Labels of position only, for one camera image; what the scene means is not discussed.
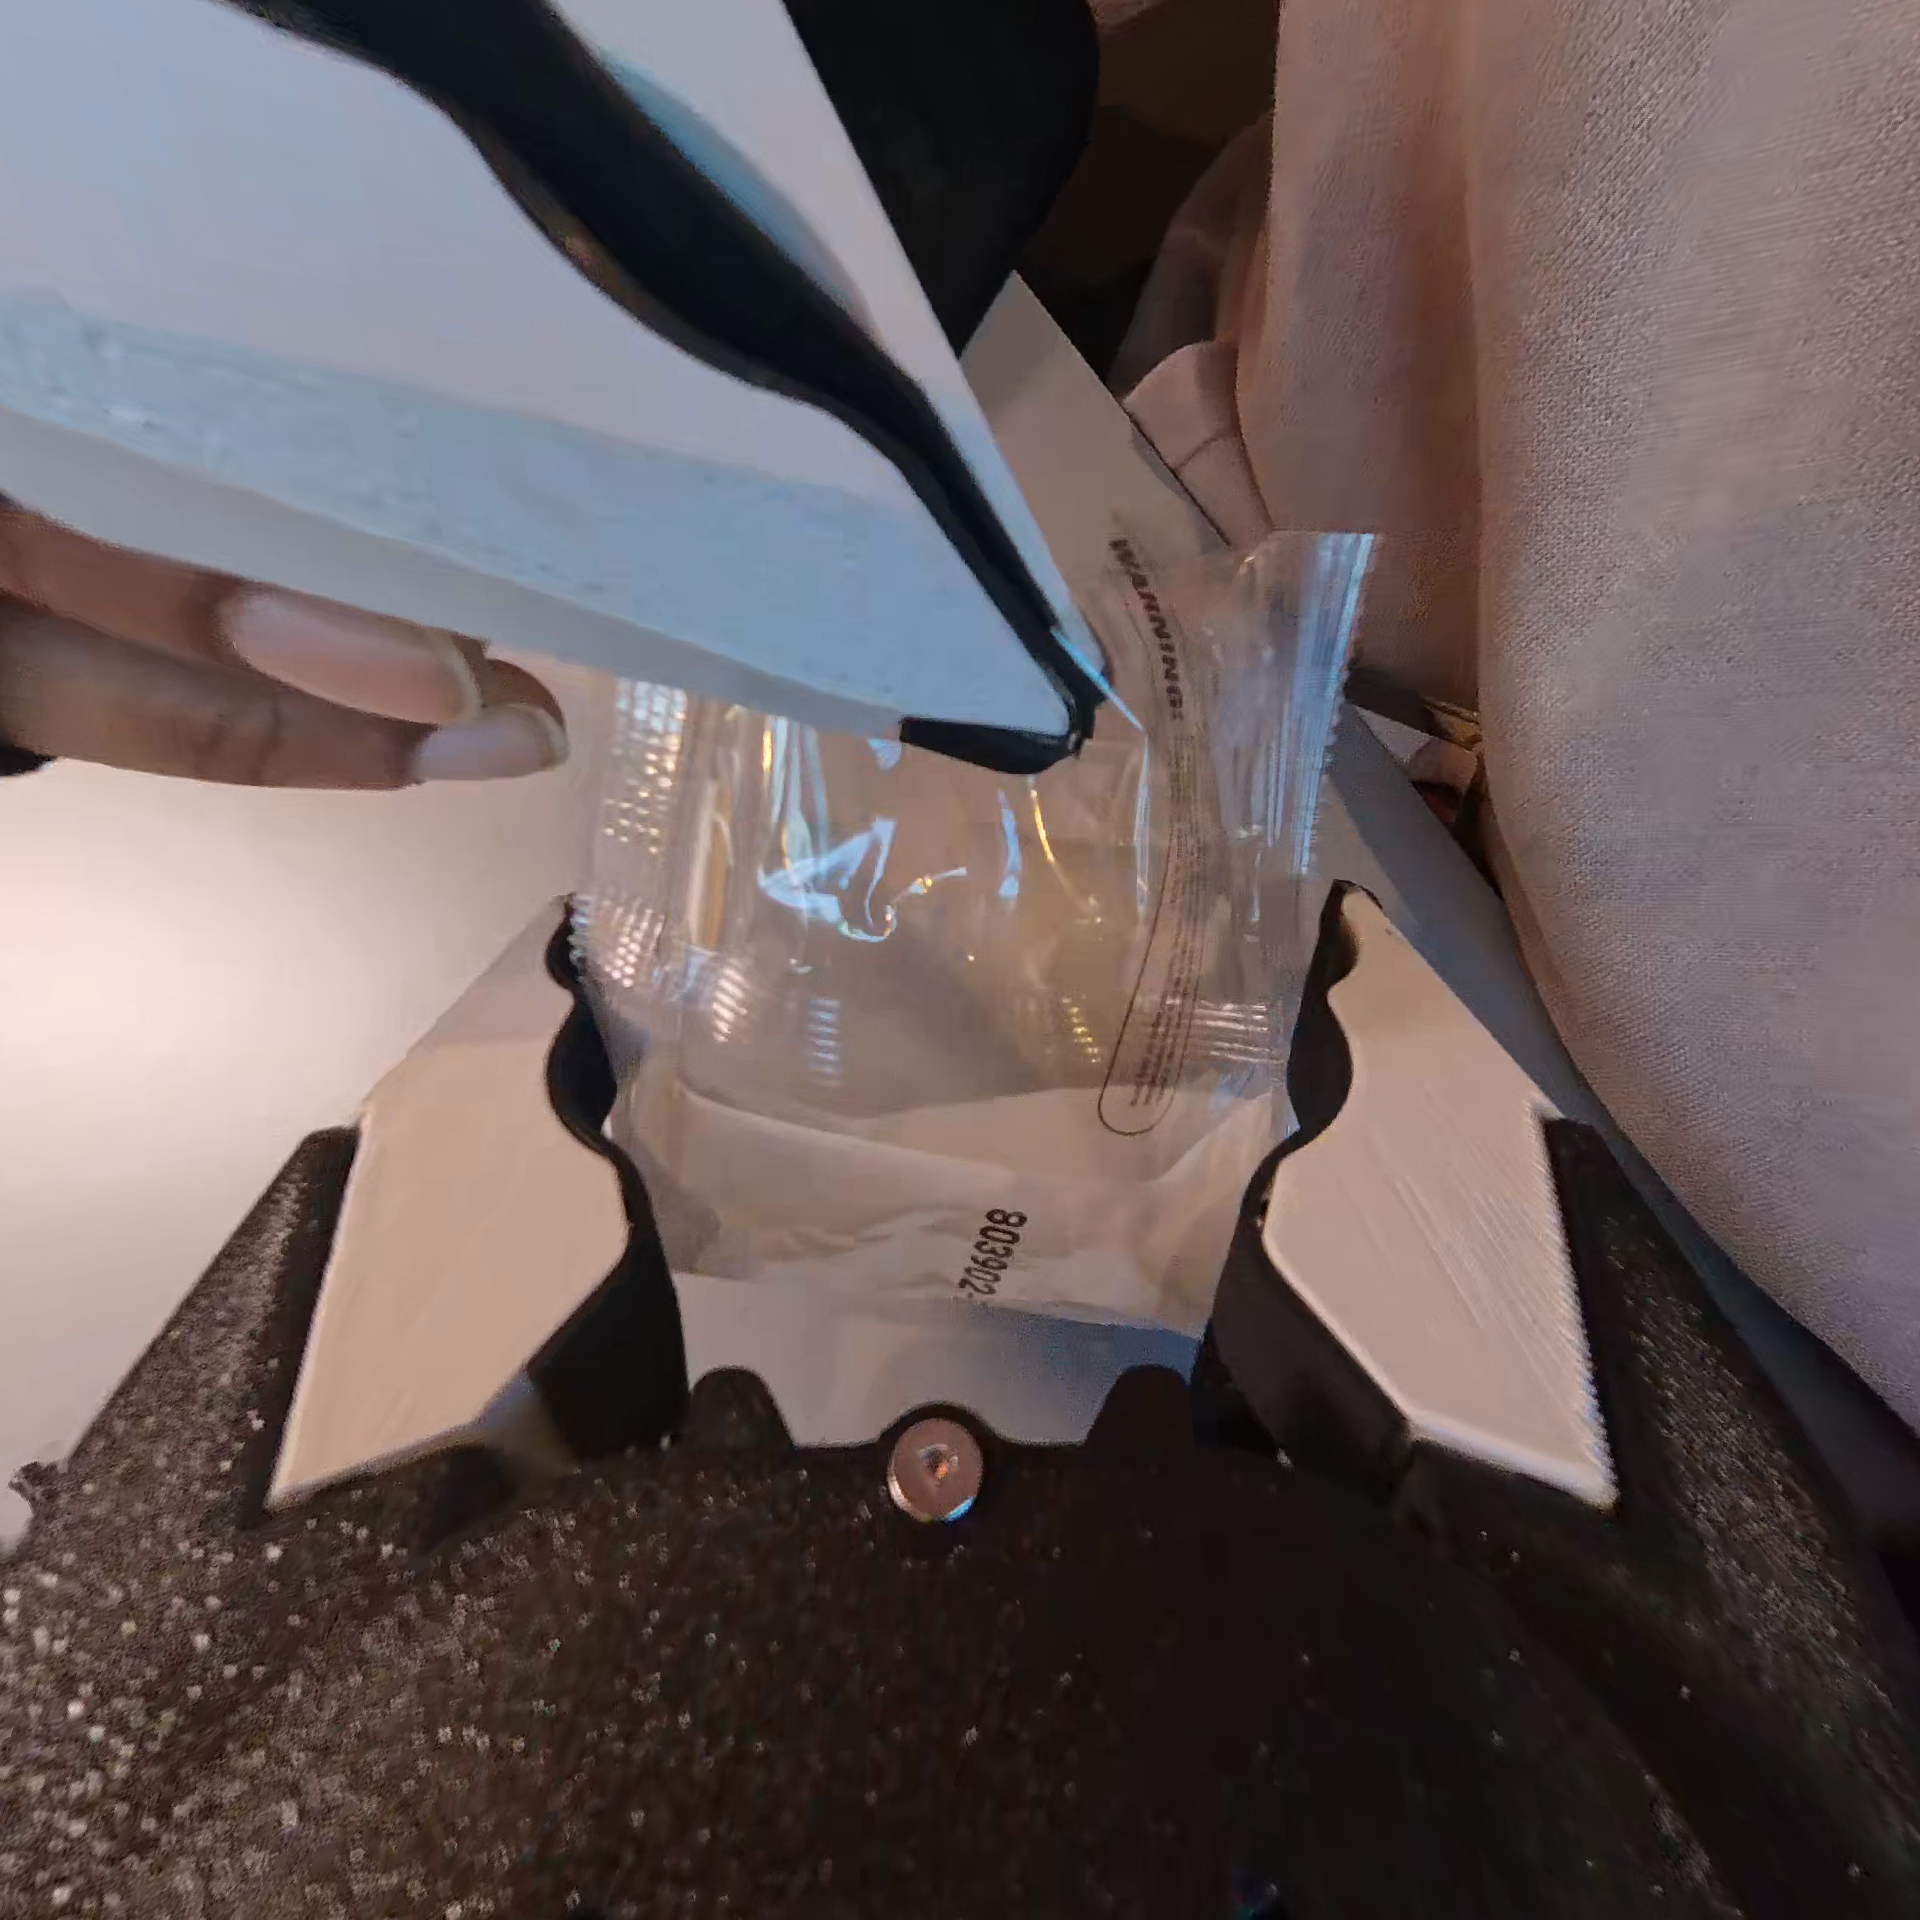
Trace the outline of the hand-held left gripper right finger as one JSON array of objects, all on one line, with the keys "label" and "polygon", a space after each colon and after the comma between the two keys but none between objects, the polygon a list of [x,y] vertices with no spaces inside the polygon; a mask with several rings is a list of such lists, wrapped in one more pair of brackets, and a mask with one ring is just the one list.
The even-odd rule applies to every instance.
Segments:
[{"label": "hand-held left gripper right finger", "polygon": [[1362,889],[1323,906],[1287,1097],[1211,1325],[1254,1420],[1376,1498],[1437,1450],[1617,1504],[1562,1110]]}]

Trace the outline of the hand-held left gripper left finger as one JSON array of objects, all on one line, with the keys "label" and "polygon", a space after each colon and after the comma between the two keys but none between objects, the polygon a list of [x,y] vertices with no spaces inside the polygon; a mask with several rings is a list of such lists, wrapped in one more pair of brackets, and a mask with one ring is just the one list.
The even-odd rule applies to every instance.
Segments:
[{"label": "hand-held left gripper left finger", "polygon": [[681,1435],[689,1364],[552,900],[371,1086],[269,1501],[482,1447],[527,1476]]}]

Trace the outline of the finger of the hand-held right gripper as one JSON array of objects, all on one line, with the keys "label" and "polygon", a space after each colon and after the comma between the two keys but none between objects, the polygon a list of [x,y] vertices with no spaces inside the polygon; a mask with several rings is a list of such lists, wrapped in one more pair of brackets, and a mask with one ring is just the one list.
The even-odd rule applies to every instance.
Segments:
[{"label": "finger of the hand-held right gripper", "polygon": [[554,247],[656,448],[568,514],[536,651],[725,698],[1098,698],[1103,654],[788,5],[536,5]]},{"label": "finger of the hand-held right gripper", "polygon": [[[536,651],[664,352],[554,247],[536,5],[5,5],[5,497]],[[726,698],[1042,773],[1098,698]]]}]

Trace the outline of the clear plastic bag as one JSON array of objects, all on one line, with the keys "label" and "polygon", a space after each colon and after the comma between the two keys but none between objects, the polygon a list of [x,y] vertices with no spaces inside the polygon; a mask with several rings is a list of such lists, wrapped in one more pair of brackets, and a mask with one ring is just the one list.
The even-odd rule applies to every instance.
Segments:
[{"label": "clear plastic bag", "polygon": [[1207,1327],[1369,563],[1117,534],[1114,703],[1043,773],[623,684],[575,951],[676,1275]]}]

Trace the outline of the grey desk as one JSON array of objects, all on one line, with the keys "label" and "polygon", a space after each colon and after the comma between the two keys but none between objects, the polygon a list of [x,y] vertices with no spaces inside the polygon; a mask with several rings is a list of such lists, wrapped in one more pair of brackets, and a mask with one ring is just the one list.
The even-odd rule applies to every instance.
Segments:
[{"label": "grey desk", "polygon": [[[967,384],[1061,558],[1121,518],[1167,546],[1197,508],[1043,303],[1010,279]],[[26,1460],[114,1398],[298,1141],[371,1086],[590,865],[612,695],[563,684],[575,762],[503,787],[247,790],[51,766],[5,783],[5,1544]],[[1599,1123],[1523,974],[1504,911],[1362,719],[1339,725],[1323,877],[1357,879],[1567,1118]],[[687,1276],[693,1381],[749,1366],[804,1447],[961,1405],[1016,1442],[1082,1438],[1172,1331],[1010,1309],[852,1309]]]}]

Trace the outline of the person's right hand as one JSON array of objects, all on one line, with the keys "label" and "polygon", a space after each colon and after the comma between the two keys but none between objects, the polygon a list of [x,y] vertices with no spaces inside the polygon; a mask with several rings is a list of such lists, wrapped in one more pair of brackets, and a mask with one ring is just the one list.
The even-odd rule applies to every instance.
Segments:
[{"label": "person's right hand", "polygon": [[568,762],[563,706],[480,638],[165,563],[0,504],[0,770],[406,790]]}]

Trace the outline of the person's beige printed sweatshirt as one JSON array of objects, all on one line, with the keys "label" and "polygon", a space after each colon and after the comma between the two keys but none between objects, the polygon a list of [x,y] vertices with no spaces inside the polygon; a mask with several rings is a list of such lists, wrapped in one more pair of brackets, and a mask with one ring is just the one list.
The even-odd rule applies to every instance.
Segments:
[{"label": "person's beige printed sweatshirt", "polygon": [[1117,392],[1236,546],[1380,539],[1572,1067],[1915,1430],[1920,8],[1266,11]]}]

